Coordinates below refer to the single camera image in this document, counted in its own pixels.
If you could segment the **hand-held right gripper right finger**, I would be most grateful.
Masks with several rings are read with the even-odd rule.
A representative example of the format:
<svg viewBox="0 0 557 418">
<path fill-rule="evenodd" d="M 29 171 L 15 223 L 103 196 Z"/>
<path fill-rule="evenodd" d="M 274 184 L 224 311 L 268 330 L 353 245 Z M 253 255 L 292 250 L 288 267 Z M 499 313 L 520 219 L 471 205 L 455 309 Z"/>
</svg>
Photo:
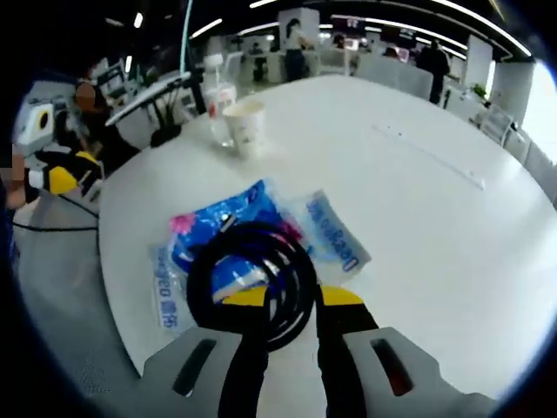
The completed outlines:
<svg viewBox="0 0 557 418">
<path fill-rule="evenodd" d="M 344 288 L 317 293 L 318 364 L 329 417 L 488 417 L 491 398 L 447 382 L 429 353 L 380 327 Z"/>
</svg>

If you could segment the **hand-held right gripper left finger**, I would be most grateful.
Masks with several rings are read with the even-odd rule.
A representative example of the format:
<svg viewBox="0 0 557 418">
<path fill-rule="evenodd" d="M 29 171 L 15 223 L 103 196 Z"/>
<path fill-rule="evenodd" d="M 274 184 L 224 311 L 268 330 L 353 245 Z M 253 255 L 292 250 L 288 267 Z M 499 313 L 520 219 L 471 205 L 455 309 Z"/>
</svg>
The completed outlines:
<svg viewBox="0 0 557 418">
<path fill-rule="evenodd" d="M 268 366 L 271 293 L 254 287 L 222 303 L 189 292 L 197 325 L 144 364 L 145 417 L 253 417 Z"/>
</svg>

